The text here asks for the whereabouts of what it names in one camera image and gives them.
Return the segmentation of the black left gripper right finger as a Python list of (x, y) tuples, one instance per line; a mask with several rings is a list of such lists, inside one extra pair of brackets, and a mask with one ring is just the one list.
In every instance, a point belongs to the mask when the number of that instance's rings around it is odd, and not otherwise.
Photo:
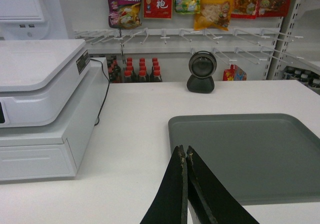
[(188, 200), (201, 224), (257, 224), (228, 192), (200, 155), (187, 149)]

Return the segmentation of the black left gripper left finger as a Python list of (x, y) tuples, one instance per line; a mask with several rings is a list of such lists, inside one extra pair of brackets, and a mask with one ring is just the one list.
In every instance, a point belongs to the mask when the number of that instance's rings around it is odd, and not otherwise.
[(188, 170), (182, 145), (171, 154), (156, 196), (142, 224), (186, 224), (188, 222)]

